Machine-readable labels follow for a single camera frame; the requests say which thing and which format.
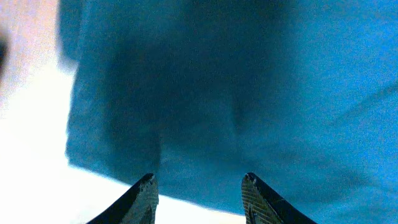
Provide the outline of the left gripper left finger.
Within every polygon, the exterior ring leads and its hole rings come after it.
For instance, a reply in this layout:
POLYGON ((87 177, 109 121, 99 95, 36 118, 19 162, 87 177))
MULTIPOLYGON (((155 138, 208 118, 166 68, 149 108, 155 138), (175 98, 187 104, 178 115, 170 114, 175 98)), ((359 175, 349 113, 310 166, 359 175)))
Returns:
POLYGON ((148 173, 87 224, 154 224, 158 204, 157 179, 148 173))

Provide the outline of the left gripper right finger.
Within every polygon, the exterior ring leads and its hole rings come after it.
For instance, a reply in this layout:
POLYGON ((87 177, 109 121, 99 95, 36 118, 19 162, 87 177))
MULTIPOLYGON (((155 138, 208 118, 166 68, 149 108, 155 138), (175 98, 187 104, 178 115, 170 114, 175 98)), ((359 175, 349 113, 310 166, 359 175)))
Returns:
POLYGON ((247 224, 317 224, 255 173, 244 175, 241 194, 247 224))

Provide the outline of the navy blue t-shirt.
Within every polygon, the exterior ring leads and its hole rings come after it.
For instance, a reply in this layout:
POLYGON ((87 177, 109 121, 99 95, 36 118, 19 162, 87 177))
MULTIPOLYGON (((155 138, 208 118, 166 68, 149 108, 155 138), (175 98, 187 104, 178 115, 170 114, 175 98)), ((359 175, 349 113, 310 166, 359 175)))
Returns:
POLYGON ((253 172, 319 223, 397 222, 396 1, 63 0, 71 165, 241 213, 253 172))

